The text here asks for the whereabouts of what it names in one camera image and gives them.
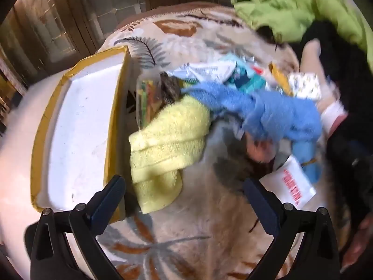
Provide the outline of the person's right hand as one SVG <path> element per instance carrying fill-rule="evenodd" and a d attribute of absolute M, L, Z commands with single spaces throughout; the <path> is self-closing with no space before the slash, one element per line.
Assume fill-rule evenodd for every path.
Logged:
<path fill-rule="evenodd" d="M 339 253 L 341 274 L 358 261 L 370 240 L 372 240 L 372 210 L 369 210 L 364 217 L 351 214 L 348 240 Z"/>

